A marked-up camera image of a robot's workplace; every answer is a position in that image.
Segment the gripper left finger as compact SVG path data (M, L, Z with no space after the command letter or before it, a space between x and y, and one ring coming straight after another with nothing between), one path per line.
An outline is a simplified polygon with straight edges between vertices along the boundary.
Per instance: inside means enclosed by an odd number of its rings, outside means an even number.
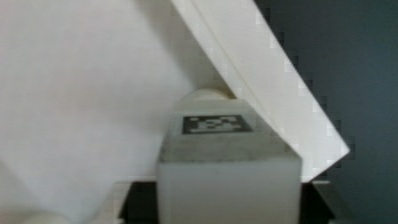
M119 182L105 202L103 224L158 224L157 183Z

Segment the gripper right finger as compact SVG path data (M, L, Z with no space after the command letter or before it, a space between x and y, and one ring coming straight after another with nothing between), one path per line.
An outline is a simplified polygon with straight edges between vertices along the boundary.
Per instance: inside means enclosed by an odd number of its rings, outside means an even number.
M354 213L327 180L302 185L299 224L356 224Z

